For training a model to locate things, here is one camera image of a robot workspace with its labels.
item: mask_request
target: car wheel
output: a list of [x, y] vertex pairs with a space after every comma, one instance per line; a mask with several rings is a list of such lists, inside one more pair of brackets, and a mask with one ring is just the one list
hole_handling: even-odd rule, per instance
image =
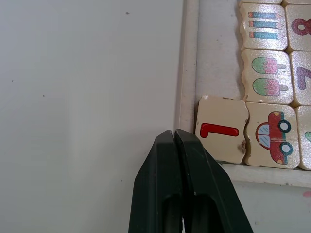
[[292, 129], [291, 124], [286, 120], [280, 120], [277, 127], [283, 133], [288, 133]]
[[280, 144], [280, 151], [284, 156], [291, 155], [293, 152], [293, 147], [289, 142], [282, 142]]

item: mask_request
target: number 7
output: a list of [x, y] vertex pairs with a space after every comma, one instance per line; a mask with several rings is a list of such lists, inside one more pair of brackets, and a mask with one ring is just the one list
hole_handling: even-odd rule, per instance
[[298, 76], [297, 77], [298, 88], [300, 90], [305, 90], [306, 89], [306, 78], [305, 77], [311, 78], [311, 71], [303, 67], [298, 67], [296, 72]]

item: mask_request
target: wooden puzzle tile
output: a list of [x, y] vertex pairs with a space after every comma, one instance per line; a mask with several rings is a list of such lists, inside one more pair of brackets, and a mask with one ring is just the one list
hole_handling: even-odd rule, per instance
[[311, 105], [311, 52], [294, 51], [290, 54], [292, 66], [293, 106]]
[[311, 51], [311, 5], [285, 7], [288, 48], [292, 51]]
[[293, 169], [299, 165], [296, 114], [287, 105], [246, 103], [249, 122], [245, 162], [253, 166]]
[[276, 4], [243, 3], [240, 32], [244, 49], [285, 50], [287, 33], [284, 8]]
[[300, 106], [295, 111], [300, 147], [299, 167], [304, 170], [311, 170], [311, 106]]
[[283, 0], [282, 6], [287, 6], [288, 4], [311, 5], [311, 0]]
[[245, 156], [243, 132], [247, 120], [244, 101], [203, 96], [195, 135], [215, 160], [239, 164]]
[[281, 4], [282, 0], [241, 0], [240, 5], [243, 3], [261, 3], [261, 4]]
[[244, 50], [244, 101], [290, 104], [293, 85], [290, 59], [285, 52]]

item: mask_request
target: red car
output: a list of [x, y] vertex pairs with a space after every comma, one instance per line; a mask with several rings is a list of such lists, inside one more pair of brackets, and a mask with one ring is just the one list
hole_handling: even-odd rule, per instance
[[293, 152], [292, 145], [285, 137], [291, 129], [291, 124], [284, 120], [283, 112], [271, 112], [268, 122], [260, 124], [256, 129], [257, 141], [270, 151], [272, 159], [278, 164], [287, 164], [287, 156]]

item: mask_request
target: number 8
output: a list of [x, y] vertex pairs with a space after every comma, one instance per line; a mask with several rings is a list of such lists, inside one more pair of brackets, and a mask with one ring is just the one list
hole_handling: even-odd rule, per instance
[[[298, 26], [303, 25], [304, 29], [299, 29]], [[292, 30], [297, 35], [311, 35], [311, 19], [305, 21], [304, 19], [298, 18], [292, 22]]]

